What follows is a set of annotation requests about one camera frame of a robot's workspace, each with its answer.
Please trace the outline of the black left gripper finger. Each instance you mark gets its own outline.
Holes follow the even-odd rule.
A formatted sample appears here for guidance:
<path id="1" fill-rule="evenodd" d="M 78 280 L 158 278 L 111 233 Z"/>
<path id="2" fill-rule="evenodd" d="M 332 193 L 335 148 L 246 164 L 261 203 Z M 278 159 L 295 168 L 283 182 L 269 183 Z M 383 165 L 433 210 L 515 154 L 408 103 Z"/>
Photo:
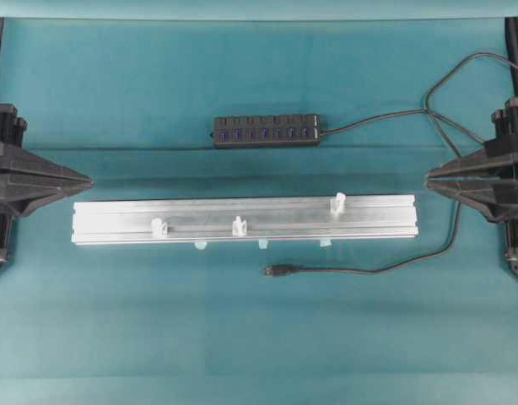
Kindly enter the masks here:
<path id="1" fill-rule="evenodd" d="M 47 192 L 37 192 L 33 196 L 21 197 L 17 202 L 13 203 L 13 215 L 16 217 L 27 217 L 39 208 L 88 191 L 93 186 L 94 183 L 92 181 L 80 182 L 75 186 L 63 186 Z"/>
<path id="2" fill-rule="evenodd" d="M 92 180 L 86 175 L 21 148 L 13 157 L 13 170 L 29 175 L 92 183 Z"/>

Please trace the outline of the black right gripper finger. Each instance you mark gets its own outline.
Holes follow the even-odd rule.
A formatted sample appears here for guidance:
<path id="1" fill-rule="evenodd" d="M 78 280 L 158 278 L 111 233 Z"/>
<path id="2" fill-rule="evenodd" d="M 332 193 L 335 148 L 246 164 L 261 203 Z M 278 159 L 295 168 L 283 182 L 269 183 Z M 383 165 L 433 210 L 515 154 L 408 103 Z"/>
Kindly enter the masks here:
<path id="1" fill-rule="evenodd" d="M 499 202 L 495 190 L 486 182 L 427 180 L 425 186 L 443 197 L 455 200 L 478 211 L 488 222 L 512 219 L 512 208 Z"/>
<path id="2" fill-rule="evenodd" d="M 512 166 L 512 153 L 491 156 L 482 148 L 478 151 L 453 159 L 430 170 L 427 180 L 462 178 L 491 180 L 500 178 Z"/>

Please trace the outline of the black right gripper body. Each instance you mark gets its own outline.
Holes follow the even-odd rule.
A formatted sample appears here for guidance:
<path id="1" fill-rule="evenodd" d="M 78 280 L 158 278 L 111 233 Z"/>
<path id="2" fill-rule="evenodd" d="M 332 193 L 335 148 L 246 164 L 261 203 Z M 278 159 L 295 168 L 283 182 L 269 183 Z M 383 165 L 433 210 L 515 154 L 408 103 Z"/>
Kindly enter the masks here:
<path id="1" fill-rule="evenodd" d="M 488 153 L 495 157 L 518 153 L 518 97 L 505 102 L 505 108 L 491 116 L 495 127 L 495 139 L 487 143 Z M 501 180 L 518 180 L 518 161 L 511 160 L 497 176 Z M 505 259 L 510 271 L 518 278 L 518 214 L 505 220 Z"/>

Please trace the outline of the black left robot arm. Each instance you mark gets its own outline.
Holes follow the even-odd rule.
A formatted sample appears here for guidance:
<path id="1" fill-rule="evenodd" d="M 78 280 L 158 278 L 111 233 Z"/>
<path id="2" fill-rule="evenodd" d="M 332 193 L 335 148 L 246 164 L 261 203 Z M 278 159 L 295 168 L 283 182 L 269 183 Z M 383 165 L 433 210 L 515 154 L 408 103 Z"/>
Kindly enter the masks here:
<path id="1" fill-rule="evenodd" d="M 3 25 L 0 18 L 0 51 Z M 9 259 L 15 219 L 94 185 L 86 175 L 24 149 L 26 129 L 14 105 L 0 104 L 0 268 Z"/>

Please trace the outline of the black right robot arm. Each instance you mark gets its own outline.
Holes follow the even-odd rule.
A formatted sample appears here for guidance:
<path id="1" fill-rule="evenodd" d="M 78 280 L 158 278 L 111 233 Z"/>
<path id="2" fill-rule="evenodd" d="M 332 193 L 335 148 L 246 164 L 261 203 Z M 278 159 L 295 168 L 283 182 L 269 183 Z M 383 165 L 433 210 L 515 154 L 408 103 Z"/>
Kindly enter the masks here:
<path id="1" fill-rule="evenodd" d="M 432 169 L 426 187 L 477 210 L 505 229 L 505 260 L 518 278 L 518 17 L 505 20 L 514 96 L 496 110 L 494 138 L 476 152 Z"/>

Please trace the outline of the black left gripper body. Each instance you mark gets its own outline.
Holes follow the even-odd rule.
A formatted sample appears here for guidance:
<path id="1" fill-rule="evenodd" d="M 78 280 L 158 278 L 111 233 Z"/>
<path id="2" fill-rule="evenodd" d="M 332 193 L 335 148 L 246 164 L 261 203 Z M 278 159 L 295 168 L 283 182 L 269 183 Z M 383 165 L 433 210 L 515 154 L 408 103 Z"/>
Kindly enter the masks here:
<path id="1" fill-rule="evenodd" d="M 0 104 L 0 187 L 4 188 L 11 173 L 5 152 L 16 152 L 22 147 L 27 121 L 18 116 L 13 104 Z M 9 259 L 14 216 L 4 207 L 0 197 L 0 269 Z"/>

